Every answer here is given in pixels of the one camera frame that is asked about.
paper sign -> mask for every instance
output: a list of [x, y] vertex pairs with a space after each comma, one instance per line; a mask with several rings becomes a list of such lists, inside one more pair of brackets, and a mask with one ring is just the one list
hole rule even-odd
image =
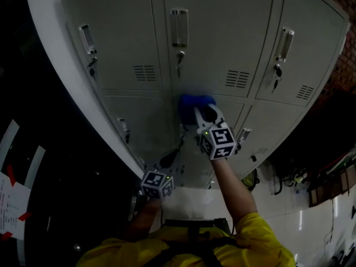
[[15, 182], [0, 172], [0, 234], [12, 233], [16, 239], [24, 238], [24, 221], [18, 218], [27, 212], [31, 189]]

blue cloth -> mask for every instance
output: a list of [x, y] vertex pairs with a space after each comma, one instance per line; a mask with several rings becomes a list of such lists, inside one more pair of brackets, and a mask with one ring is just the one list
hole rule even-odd
[[194, 107], [202, 110], [207, 104], [216, 105], [211, 96], [192, 96], [183, 94], [180, 96], [178, 103], [178, 114], [183, 125], [196, 125]]

dark background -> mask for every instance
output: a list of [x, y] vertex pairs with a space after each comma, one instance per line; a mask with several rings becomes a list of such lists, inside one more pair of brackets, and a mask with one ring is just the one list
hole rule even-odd
[[[28, 205], [33, 215], [26, 220], [26, 265], [74, 266], [85, 251], [117, 236], [140, 180], [64, 88], [27, 0], [0, 5], [0, 139], [12, 119], [20, 126], [2, 171], [12, 164], [24, 184], [38, 145], [46, 149]], [[18, 266], [15, 239], [0, 242], [0, 266]]]

yellow sleeve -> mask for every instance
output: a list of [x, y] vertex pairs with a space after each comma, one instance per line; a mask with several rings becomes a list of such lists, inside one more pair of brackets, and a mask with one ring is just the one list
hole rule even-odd
[[235, 238], [239, 245], [248, 246], [259, 257], [280, 261], [281, 266], [295, 266], [293, 254], [278, 241], [257, 212], [244, 216], [238, 222]]
[[85, 253], [76, 267], [143, 266], [167, 248], [168, 245], [158, 239], [143, 239], [136, 243], [128, 243], [110, 238]]

door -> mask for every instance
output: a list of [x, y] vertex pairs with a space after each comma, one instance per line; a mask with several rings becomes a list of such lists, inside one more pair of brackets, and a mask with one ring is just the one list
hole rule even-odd
[[[221, 109], [226, 122], [234, 126], [244, 107], [243, 104], [218, 102], [217, 107]], [[179, 170], [175, 176], [176, 186], [184, 187], [203, 187], [211, 175], [211, 164], [205, 152], [202, 152], [197, 145], [196, 130], [197, 126], [189, 126], [187, 137], [181, 148], [180, 164], [184, 166], [182, 173]]]
[[160, 90], [151, 0], [66, 0], [101, 89]]
[[[246, 97], [264, 44], [271, 2], [165, 0], [174, 90]], [[170, 13], [176, 9], [188, 12]], [[178, 36], [186, 40], [186, 47], [173, 46]], [[180, 51], [184, 57], [178, 74]]]
[[130, 130], [128, 146], [146, 163], [157, 161], [173, 148], [162, 98], [104, 96], [117, 127]]
[[[305, 107], [330, 66], [344, 23], [322, 0], [284, 0], [280, 33], [257, 98]], [[283, 28], [294, 35], [285, 34]], [[281, 43], [285, 43], [286, 49], [292, 37], [285, 62], [275, 61]], [[273, 91], [277, 63], [282, 80]]]
[[241, 144], [238, 154], [228, 158], [234, 172], [242, 178], [265, 160], [302, 112], [298, 106], [256, 101], [242, 126], [252, 131]]

